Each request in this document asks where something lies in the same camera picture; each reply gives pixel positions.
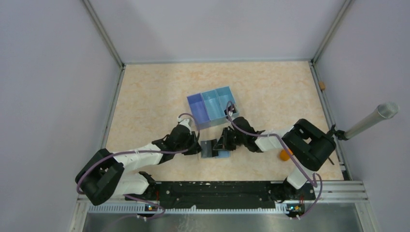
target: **metal frame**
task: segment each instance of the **metal frame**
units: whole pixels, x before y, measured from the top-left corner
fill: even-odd
[[[104,132],[104,136],[102,138],[102,142],[101,142],[101,147],[105,147],[107,139],[108,139],[108,134],[110,131],[110,127],[111,127],[111,122],[113,119],[113,115],[114,115],[114,110],[115,110],[115,106],[118,100],[118,95],[119,95],[119,91],[121,88],[121,83],[122,83],[122,79],[124,76],[124,72],[125,72],[125,64],[121,61],[121,58],[119,57],[119,54],[117,53],[113,43],[111,42],[110,38],[108,37],[107,32],[105,31],[101,21],[99,20],[97,14],[95,13],[92,5],[90,4],[89,0],[81,0],[89,14],[89,16],[91,17],[96,30],[99,32],[99,34],[102,37],[102,40],[104,41],[107,49],[109,50],[110,54],[113,56],[113,58],[115,59],[116,63],[118,64],[118,66],[120,66],[121,69],[121,73],[119,75],[119,79],[118,79],[118,84],[116,86],[116,90],[115,90],[115,94],[113,97],[113,100],[111,102],[111,110],[108,116],[108,120],[107,120],[107,124],[105,127],[105,132]],[[320,82],[320,77],[317,73],[316,70],[316,64],[319,61],[321,55],[323,54],[325,48],[327,47],[328,43],[331,41],[334,33],[337,31],[338,26],[340,25],[341,20],[344,18],[344,15],[346,14],[346,12],[350,9],[352,3],[354,2],[354,0],[346,0],[342,6],[342,8],[340,9],[339,13],[337,14],[333,24],[331,25],[328,33],[326,34],[325,38],[323,39],[319,49],[317,50],[317,52],[315,53],[315,56],[312,58],[312,60],[309,62],[309,66],[310,66],[310,70],[312,72],[312,76],[313,76],[313,80],[316,86],[316,89],[318,91],[318,95],[319,95],[319,99],[320,102],[322,104],[323,107],[323,111],[324,111],[324,115],[326,118],[326,122],[327,125],[329,127],[331,127],[333,124],[335,124],[335,120],[332,114],[332,111],[330,109],[330,104],[329,101],[327,99],[326,93],[325,91],[321,91],[319,88],[319,82]],[[339,158],[339,164],[341,165],[341,169],[343,172],[346,173],[345,176],[345,181],[323,181],[323,193],[322,196],[320,198],[320,200],[318,201],[318,203],[355,203],[356,205],[356,209],[359,215],[359,220],[362,224],[363,230],[364,232],[373,232],[379,231],[379,227],[376,221],[376,218],[374,217],[373,211],[371,210],[370,204],[369,204],[369,200],[366,194],[366,190],[364,188],[363,182],[362,181],[350,181],[350,176],[349,176],[349,166],[348,164],[345,162],[345,156],[344,156],[344,149],[343,149],[343,145],[340,144],[339,141],[336,141],[337,143],[337,155]],[[287,203],[297,203],[294,201],[285,201],[284,204]],[[139,203],[133,202],[133,201],[125,201],[124,198],[113,198],[110,199],[109,201],[107,201],[106,207],[104,207],[104,205],[101,205],[101,207],[95,207],[93,206],[90,201],[84,196],[84,195],[80,195],[77,199],[77,203],[76,203],[76,207],[75,207],[75,211],[73,214],[73,218],[72,218],[72,222],[71,222],[71,226],[70,226],[70,230],[71,232],[81,232],[83,230],[83,226],[85,224],[86,221],[86,217],[87,217],[87,213],[90,212],[98,212],[99,210],[102,212],[122,212],[122,213],[127,213],[129,212],[130,209],[135,209],[135,208],[130,208],[130,207],[123,207],[126,205],[132,205],[132,206],[137,206],[137,209],[141,209],[139,206]],[[279,209],[276,209],[276,211],[269,211],[269,212],[265,212],[265,211],[261,211],[261,212],[257,212],[257,213],[277,213],[277,212],[281,212],[281,209],[283,209],[282,205],[278,204]],[[192,209],[187,209],[187,210],[175,210],[171,213],[232,213],[232,210],[227,210],[227,211],[221,211],[221,210],[207,210],[206,212],[198,210],[196,208],[192,208]],[[249,213],[248,210],[235,210],[234,213]]]

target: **wall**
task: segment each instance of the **wall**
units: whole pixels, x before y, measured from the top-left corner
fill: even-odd
[[[0,3],[0,231],[66,231],[119,69],[81,1]]]
[[[344,0],[91,0],[124,62],[310,59]]]
[[[344,142],[383,231],[408,231],[410,191],[410,1],[356,1],[319,61],[339,128],[385,101],[400,113]]]

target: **white wall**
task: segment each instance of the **white wall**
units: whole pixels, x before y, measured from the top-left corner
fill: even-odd
[[[66,231],[119,69],[79,0],[0,3],[0,231]]]
[[[344,0],[91,0],[124,62],[310,59]]]
[[[409,231],[410,1],[355,1],[319,62],[319,75],[341,129],[385,101],[393,119],[344,142],[383,231]]]

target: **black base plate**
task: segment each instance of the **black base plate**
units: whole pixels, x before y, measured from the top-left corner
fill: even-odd
[[[281,182],[271,181],[200,181],[157,182],[143,195],[130,194],[145,200],[159,200],[165,209],[256,209],[275,208],[275,193],[282,190]],[[296,194],[285,200],[314,200],[312,185],[306,183]]]

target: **microphone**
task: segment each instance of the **microphone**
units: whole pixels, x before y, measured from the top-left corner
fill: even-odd
[[[386,119],[393,118],[393,116],[398,113],[399,109],[399,106],[391,101],[380,104],[371,114],[363,118],[360,122],[356,123],[349,130],[344,132],[341,137],[343,138],[343,140],[351,139],[361,132],[367,130],[368,128],[376,125],[377,123]]]

